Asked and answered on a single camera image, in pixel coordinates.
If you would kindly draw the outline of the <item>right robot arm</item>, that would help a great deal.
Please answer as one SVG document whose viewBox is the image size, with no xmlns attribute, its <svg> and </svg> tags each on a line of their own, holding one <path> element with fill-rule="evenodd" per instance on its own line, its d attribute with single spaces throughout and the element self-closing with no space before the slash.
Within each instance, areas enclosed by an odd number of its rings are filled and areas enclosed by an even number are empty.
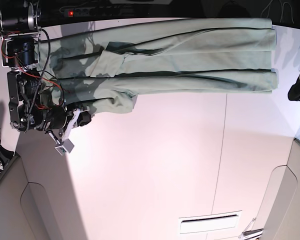
<svg viewBox="0 0 300 240">
<path fill-rule="evenodd" d="M 57 144 L 72 128 L 83 127 L 92 117 L 85 108 L 66 107 L 66 90 L 58 78 L 46 78 L 52 54 L 51 40 L 43 56 L 41 34 L 44 27 L 78 22 L 77 10 L 89 0 L 0 0 L 2 65 L 7 73 L 10 125 L 21 133 L 44 131 Z"/>
</svg>

